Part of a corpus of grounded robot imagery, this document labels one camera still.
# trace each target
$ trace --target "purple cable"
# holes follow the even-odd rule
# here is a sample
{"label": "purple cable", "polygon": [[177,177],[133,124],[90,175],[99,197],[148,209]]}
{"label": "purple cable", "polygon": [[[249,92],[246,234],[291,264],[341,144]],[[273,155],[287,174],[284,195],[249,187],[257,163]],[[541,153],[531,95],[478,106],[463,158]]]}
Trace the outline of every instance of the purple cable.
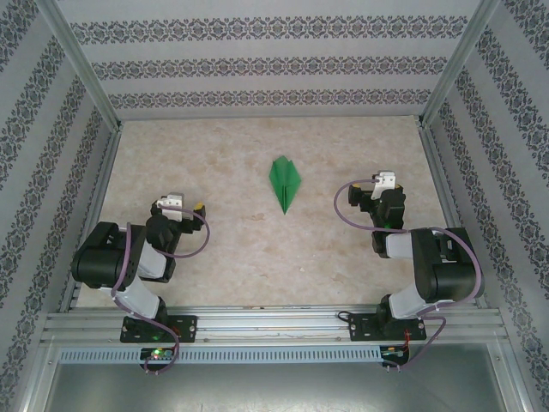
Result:
{"label": "purple cable", "polygon": [[196,256],[198,253],[200,253],[201,251],[204,250],[204,248],[206,247],[206,245],[209,242],[209,235],[210,235],[209,224],[206,221],[206,219],[204,219],[202,216],[197,214],[197,212],[195,212],[193,210],[189,210],[189,209],[173,208],[173,207],[169,207],[169,206],[160,206],[160,208],[163,209],[163,210],[173,210],[175,212],[188,213],[189,215],[193,215],[193,216],[197,217],[198,219],[200,219],[202,221],[202,223],[204,224],[204,226],[206,227],[206,239],[204,240],[204,243],[202,243],[202,246],[200,246],[198,249],[196,249],[192,253],[188,253],[186,255],[172,255],[171,253],[166,253],[165,251],[159,251],[159,250],[155,249],[159,254],[164,255],[168,258],[185,259],[185,258],[192,258],[193,256]]}
{"label": "purple cable", "polygon": [[124,260],[122,262],[122,269],[120,270],[120,276],[118,277],[117,282],[115,283],[114,287],[111,289],[111,297],[112,297],[112,300],[114,301],[114,303],[116,304],[116,306],[118,306],[123,311],[129,313],[131,316],[134,316],[134,317],[136,317],[140,320],[148,322],[151,325],[156,326],[157,328],[165,330],[166,332],[168,332],[170,335],[173,336],[173,340],[175,341],[175,346],[174,346],[174,350],[173,350],[172,360],[170,360],[170,363],[168,363],[165,367],[163,367],[159,371],[151,371],[150,369],[148,369],[148,363],[151,360],[151,358],[149,357],[145,360],[145,365],[144,365],[145,373],[154,373],[155,375],[160,375],[161,373],[164,373],[168,369],[173,367],[173,365],[175,364],[175,361],[179,357],[179,338],[178,338],[178,335],[173,330],[168,328],[167,326],[165,326],[163,324],[160,324],[160,323],[158,323],[158,322],[156,322],[152,319],[145,318],[144,316],[141,316],[139,313],[133,312],[131,309],[129,309],[127,306],[125,306],[120,300],[118,300],[118,298],[116,297],[117,291],[120,288],[120,285],[122,285],[122,282],[124,281],[124,278],[126,277],[126,270],[128,269],[128,262],[130,261],[130,248],[131,248],[131,225],[128,223],[126,225],[126,248],[124,250]]}
{"label": "purple cable", "polygon": [[[339,208],[337,207],[337,201],[339,199],[339,196],[341,194],[342,191],[344,191],[347,187],[349,187],[350,185],[356,185],[356,184],[359,184],[359,183],[376,183],[377,181],[375,179],[362,179],[362,180],[354,180],[353,182],[349,182],[349,183],[346,183],[344,184],[336,193],[335,193],[335,196],[334,196],[334,209],[335,209],[335,213],[348,225],[351,225],[352,227],[356,227],[358,229],[364,229],[364,230],[370,230],[372,232],[386,232],[386,233],[407,233],[409,232],[408,230],[406,229],[388,229],[388,228],[383,228],[383,227],[371,227],[371,226],[362,226],[362,225],[359,225],[357,223],[354,223],[353,221],[349,221],[339,210]],[[437,331],[433,334],[433,336],[431,336],[431,339],[429,339],[429,341],[423,346],[423,348],[412,358],[410,359],[405,365],[403,365],[402,367],[400,367],[400,369],[406,369],[407,367],[409,367],[409,365],[413,364],[418,358],[420,358],[421,356],[423,356],[425,354],[425,351],[432,345],[432,343],[435,341],[435,339],[438,338],[438,335],[440,335],[440,333],[443,331],[444,329],[444,326],[446,326],[446,318],[444,316],[424,316],[426,315],[427,313],[430,313],[430,312],[433,312],[433,311],[437,311],[440,307],[449,307],[449,306],[455,306],[455,305],[460,305],[462,303],[465,303],[467,302],[468,300],[471,300],[473,299],[476,294],[479,292],[480,290],[480,285],[482,283],[482,272],[480,270],[480,263],[479,263],[479,259],[475,256],[473,250],[468,246],[467,243],[465,243],[465,241],[463,241],[461,238],[459,238],[457,235],[453,234],[452,232],[450,232],[449,230],[446,230],[446,229],[443,229],[441,227],[428,227],[430,230],[433,230],[435,232],[440,232],[440,233],[443,233],[449,237],[451,237],[453,240],[455,240],[455,242],[461,246],[463,248],[463,250],[469,255],[469,257],[471,258],[471,261],[473,262],[473,267],[474,267],[474,273],[476,275],[476,278],[475,278],[475,282],[474,282],[474,288],[473,290],[471,291],[471,293],[464,299],[462,300],[458,300],[457,302],[443,302],[439,305],[435,305],[435,306],[430,306],[430,307],[427,307],[426,309],[422,310],[422,311],[419,311],[418,313],[416,313],[416,315],[418,316],[418,318],[422,318],[423,319],[427,319],[427,320],[441,320],[442,323],[441,325],[438,327]]]}

